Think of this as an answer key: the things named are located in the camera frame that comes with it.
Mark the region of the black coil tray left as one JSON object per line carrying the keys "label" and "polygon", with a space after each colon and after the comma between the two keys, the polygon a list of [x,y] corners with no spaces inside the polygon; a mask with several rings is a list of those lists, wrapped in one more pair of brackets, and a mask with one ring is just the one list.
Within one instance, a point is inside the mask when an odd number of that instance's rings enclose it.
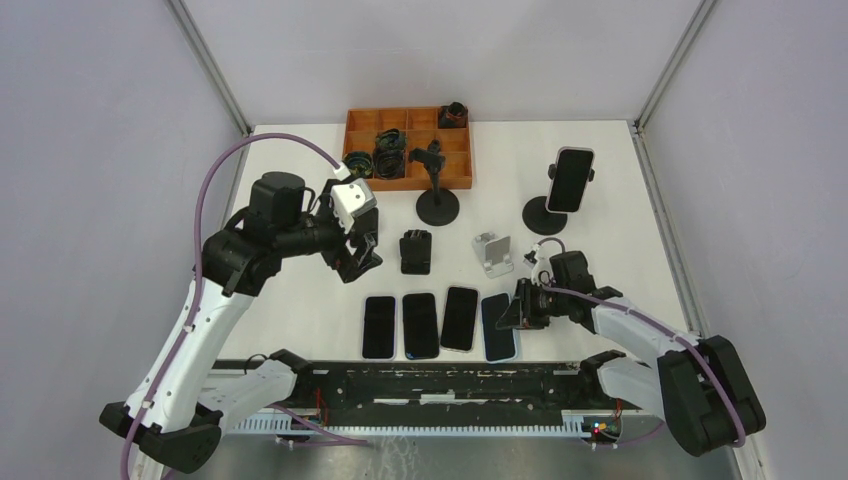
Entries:
{"label": "black coil tray left", "polygon": [[351,151],[344,156],[343,162],[353,176],[363,179],[373,177],[374,163],[373,157],[369,152],[362,150]]}

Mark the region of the grey folding stand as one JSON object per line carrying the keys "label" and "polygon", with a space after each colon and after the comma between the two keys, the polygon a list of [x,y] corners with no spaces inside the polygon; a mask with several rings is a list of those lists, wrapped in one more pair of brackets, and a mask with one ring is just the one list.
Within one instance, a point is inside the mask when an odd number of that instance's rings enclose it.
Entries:
{"label": "grey folding stand", "polygon": [[493,232],[485,232],[474,237],[472,248],[489,279],[514,271],[511,246],[510,236],[498,236]]}

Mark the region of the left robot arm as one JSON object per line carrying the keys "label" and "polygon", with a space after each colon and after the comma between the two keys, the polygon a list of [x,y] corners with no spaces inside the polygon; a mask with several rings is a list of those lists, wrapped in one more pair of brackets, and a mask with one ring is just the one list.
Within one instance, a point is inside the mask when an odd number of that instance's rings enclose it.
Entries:
{"label": "left robot arm", "polygon": [[284,172],[253,183],[247,206],[203,244],[186,303],[148,374],[100,415],[147,460],[128,469],[130,478],[195,472],[251,415],[312,399],[314,381],[300,372],[305,361],[285,352],[214,391],[203,386],[233,328],[285,259],[318,254],[343,282],[353,282],[381,264],[378,219],[370,186],[346,170],[320,192]]}

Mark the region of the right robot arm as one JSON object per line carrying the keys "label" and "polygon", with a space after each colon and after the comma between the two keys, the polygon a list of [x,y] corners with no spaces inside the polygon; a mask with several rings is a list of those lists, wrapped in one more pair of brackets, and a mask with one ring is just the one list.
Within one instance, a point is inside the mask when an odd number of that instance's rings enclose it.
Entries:
{"label": "right robot arm", "polygon": [[565,317],[617,349],[582,361],[580,400],[602,408],[622,400],[661,420],[678,445],[698,457],[741,448],[767,425],[766,413],[733,343],[675,329],[600,287],[583,252],[552,256],[545,281],[521,278],[500,330],[541,330]]}

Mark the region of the small black folding stand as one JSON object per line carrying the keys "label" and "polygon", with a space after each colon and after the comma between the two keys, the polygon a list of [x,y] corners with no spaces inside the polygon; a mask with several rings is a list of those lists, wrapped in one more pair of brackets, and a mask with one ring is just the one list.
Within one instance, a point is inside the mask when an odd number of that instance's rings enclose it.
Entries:
{"label": "small black folding stand", "polygon": [[368,236],[375,243],[379,239],[379,209],[374,207],[363,213],[357,220],[362,237]]}

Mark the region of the black coil tray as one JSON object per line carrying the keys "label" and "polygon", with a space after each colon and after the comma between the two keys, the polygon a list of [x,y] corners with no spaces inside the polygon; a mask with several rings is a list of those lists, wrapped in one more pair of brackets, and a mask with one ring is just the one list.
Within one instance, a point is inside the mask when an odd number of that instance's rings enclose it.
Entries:
{"label": "black coil tray", "polygon": [[362,150],[351,151],[344,156],[343,162],[353,176],[363,179],[373,177],[374,163],[373,157],[369,152]]}
{"label": "black coil tray", "polygon": [[380,151],[373,159],[373,176],[383,180],[402,178],[405,175],[405,165],[403,150]]}
{"label": "black coil tray", "polygon": [[392,128],[379,132],[374,140],[374,155],[380,155],[385,152],[404,151],[407,146],[406,134],[397,129]]}

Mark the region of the black coil tray middle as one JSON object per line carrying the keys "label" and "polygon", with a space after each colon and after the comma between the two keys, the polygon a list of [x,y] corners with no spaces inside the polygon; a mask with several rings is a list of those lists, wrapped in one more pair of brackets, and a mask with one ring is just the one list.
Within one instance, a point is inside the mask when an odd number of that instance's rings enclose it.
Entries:
{"label": "black coil tray middle", "polygon": [[397,129],[392,128],[379,132],[374,140],[374,155],[380,155],[385,152],[404,151],[407,146],[406,134]]}

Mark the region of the white pink case phone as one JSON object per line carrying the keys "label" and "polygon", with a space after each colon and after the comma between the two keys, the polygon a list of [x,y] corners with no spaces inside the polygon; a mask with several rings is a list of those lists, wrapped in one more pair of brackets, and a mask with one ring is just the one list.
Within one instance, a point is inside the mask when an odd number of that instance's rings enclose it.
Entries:
{"label": "white pink case phone", "polygon": [[478,303],[477,290],[461,286],[448,288],[440,335],[442,348],[459,352],[473,349]]}

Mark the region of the orange compartment tray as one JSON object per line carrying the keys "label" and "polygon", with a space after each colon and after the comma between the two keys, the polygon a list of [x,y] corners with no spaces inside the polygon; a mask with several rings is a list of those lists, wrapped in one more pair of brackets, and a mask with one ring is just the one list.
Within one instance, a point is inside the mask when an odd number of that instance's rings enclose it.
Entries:
{"label": "orange compartment tray", "polygon": [[413,159],[431,150],[444,161],[440,185],[467,190],[473,184],[470,121],[457,104],[430,107],[350,109],[342,161],[374,191],[415,191],[431,187],[430,172]]}

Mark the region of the round base stand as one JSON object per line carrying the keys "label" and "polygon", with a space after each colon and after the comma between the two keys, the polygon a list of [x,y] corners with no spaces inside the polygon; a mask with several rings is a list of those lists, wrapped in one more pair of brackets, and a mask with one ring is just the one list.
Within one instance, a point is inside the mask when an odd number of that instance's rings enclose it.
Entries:
{"label": "round base stand", "polygon": [[452,223],[459,215],[460,204],[453,192],[441,186],[441,172],[446,164],[446,157],[441,153],[441,142],[433,139],[426,148],[413,149],[407,161],[421,164],[431,183],[431,188],[424,191],[416,201],[418,218],[435,227]]}
{"label": "round base stand", "polygon": [[533,233],[553,235],[561,232],[568,222],[567,214],[551,213],[546,209],[545,196],[536,196],[525,203],[522,210],[524,225]]}

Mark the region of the black coil tray front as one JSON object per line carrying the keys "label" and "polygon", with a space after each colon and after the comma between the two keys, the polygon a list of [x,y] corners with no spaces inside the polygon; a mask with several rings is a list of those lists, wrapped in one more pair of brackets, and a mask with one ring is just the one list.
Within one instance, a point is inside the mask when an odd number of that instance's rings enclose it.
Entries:
{"label": "black coil tray front", "polygon": [[383,180],[402,178],[405,175],[405,165],[403,150],[380,151],[373,159],[373,176]]}

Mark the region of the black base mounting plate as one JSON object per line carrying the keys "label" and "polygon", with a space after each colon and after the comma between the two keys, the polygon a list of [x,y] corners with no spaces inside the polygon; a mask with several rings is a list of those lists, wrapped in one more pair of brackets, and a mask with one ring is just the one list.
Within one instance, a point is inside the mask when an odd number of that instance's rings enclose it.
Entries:
{"label": "black base mounting plate", "polygon": [[282,405],[320,408],[332,427],[541,427],[619,406],[574,362],[315,361]]}

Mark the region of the black case phone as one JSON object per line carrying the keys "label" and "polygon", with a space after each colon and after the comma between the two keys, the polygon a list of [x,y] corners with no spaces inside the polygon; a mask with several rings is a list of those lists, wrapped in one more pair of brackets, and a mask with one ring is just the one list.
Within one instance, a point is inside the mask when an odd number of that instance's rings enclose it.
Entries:
{"label": "black case phone", "polygon": [[435,296],[411,293],[402,299],[404,353],[408,360],[435,359],[439,355],[439,332]]}

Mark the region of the black coil back corner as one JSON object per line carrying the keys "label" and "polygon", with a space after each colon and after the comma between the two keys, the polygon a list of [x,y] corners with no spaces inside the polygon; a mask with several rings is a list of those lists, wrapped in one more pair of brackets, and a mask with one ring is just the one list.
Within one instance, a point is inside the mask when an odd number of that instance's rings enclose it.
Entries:
{"label": "black coil back corner", "polygon": [[462,129],[468,124],[468,108],[461,102],[451,102],[438,110],[439,129]]}

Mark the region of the blue case phone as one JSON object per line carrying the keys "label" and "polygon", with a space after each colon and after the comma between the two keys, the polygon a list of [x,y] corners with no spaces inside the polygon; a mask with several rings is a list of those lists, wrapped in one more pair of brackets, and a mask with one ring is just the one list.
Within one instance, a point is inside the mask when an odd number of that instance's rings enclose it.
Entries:
{"label": "blue case phone", "polygon": [[500,293],[481,301],[484,357],[488,363],[497,364],[517,358],[516,338],[512,329],[498,329],[497,322],[506,312],[510,296]]}

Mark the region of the lavender case phone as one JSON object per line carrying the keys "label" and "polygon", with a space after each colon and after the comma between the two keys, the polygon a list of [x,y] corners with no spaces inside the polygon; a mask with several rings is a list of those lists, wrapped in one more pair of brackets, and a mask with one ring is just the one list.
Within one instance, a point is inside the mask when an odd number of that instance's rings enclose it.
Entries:
{"label": "lavender case phone", "polygon": [[391,360],[396,353],[396,299],[372,296],[365,300],[361,355],[365,360]]}

